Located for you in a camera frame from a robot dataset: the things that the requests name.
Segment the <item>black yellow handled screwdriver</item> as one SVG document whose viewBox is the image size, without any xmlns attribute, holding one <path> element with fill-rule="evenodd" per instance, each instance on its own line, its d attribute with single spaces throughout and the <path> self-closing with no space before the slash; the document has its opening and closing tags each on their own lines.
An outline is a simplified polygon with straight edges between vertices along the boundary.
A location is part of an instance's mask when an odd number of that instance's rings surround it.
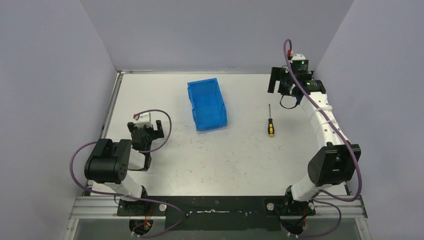
<svg viewBox="0 0 424 240">
<path fill-rule="evenodd" d="M 272 113 L 271 113 L 271 105 L 268 105 L 268 126 L 267 126 L 267 132 L 269 137 L 273 137 L 275 135 L 275 128 L 273 124 L 272 119 Z"/>
</svg>

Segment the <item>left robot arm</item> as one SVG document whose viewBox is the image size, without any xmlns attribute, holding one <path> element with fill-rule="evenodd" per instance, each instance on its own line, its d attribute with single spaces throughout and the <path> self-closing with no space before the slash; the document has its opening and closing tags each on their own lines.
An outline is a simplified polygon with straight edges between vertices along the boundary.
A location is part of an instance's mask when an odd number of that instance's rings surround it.
<svg viewBox="0 0 424 240">
<path fill-rule="evenodd" d="M 149 170 L 152 142 L 164 138 L 162 122 L 155 123 L 156 126 L 147 120 L 128 122 L 130 139 L 118 142 L 99 139 L 85 163 L 84 175 L 88 180 L 122 195 L 118 204 L 120 216 L 145 216 L 153 210 L 152 203 L 145 199 L 146 188 L 136 183 L 128 172 Z"/>
</svg>

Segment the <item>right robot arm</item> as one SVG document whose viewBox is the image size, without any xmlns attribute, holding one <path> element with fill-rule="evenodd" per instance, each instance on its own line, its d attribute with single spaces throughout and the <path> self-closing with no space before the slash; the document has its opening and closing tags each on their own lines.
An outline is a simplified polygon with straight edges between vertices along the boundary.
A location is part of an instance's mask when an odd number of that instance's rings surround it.
<svg viewBox="0 0 424 240">
<path fill-rule="evenodd" d="M 309 117 L 318 143 L 318 151 L 307 165 L 306 175 L 286 189 L 280 213 L 283 216 L 314 214 L 312 199 L 332 186 L 352 179 L 361 156 L 358 144 L 352 144 L 341 131 L 328 103 L 326 88 L 308 70 L 308 60 L 291 60 L 290 66 L 273 67 L 268 93 L 278 88 L 281 96 L 296 99 Z"/>
</svg>

